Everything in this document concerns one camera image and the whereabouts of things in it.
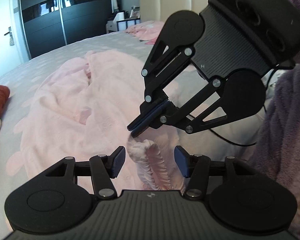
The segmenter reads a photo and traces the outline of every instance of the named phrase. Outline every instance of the purple fuzzy robe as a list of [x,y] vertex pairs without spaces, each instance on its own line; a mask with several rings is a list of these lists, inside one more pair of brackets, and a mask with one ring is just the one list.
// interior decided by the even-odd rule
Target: purple fuzzy robe
[[[300,10],[300,0],[290,1]],[[300,53],[295,60],[300,62]],[[278,80],[249,163],[295,195],[298,211],[290,232],[300,239],[300,65]]]

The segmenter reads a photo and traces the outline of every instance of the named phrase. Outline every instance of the ribbed gray panel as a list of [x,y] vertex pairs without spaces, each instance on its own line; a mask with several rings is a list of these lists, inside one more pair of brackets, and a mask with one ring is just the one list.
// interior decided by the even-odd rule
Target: ribbed gray panel
[[200,15],[205,31],[194,45],[192,61],[208,79],[215,75],[225,78],[236,69],[251,69],[263,76],[271,69],[243,34],[211,5]]
[[14,232],[8,240],[293,240],[288,232],[245,236],[223,228],[201,202],[180,197],[178,191],[124,191],[102,201],[82,224],[54,236]]

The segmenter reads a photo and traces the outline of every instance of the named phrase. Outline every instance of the door frame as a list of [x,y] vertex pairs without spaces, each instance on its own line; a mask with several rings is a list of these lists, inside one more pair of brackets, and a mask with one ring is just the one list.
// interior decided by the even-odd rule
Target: door frame
[[25,63],[31,59],[31,55],[23,27],[20,0],[9,0],[9,4],[13,40],[19,54],[20,62]]

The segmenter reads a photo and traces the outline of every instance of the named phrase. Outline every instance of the wardrobe door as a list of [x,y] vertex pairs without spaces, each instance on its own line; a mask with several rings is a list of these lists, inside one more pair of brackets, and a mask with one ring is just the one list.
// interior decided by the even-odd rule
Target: wardrobe door
[[106,33],[111,0],[61,0],[61,8],[68,44]]
[[64,46],[58,0],[20,0],[31,57]]

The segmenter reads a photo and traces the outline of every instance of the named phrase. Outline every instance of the gray bed sheet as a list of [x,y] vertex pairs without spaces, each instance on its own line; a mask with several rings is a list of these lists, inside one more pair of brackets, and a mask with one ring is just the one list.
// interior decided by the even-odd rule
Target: gray bed sheet
[[102,52],[109,49],[117,49],[145,61],[152,46],[145,45],[127,33],[111,33],[53,50],[18,66],[0,78],[0,84],[11,90],[0,130],[0,240],[10,233],[4,213],[5,199],[28,180],[17,152],[20,151],[22,119],[29,113],[36,89],[67,60],[83,57],[90,50]]

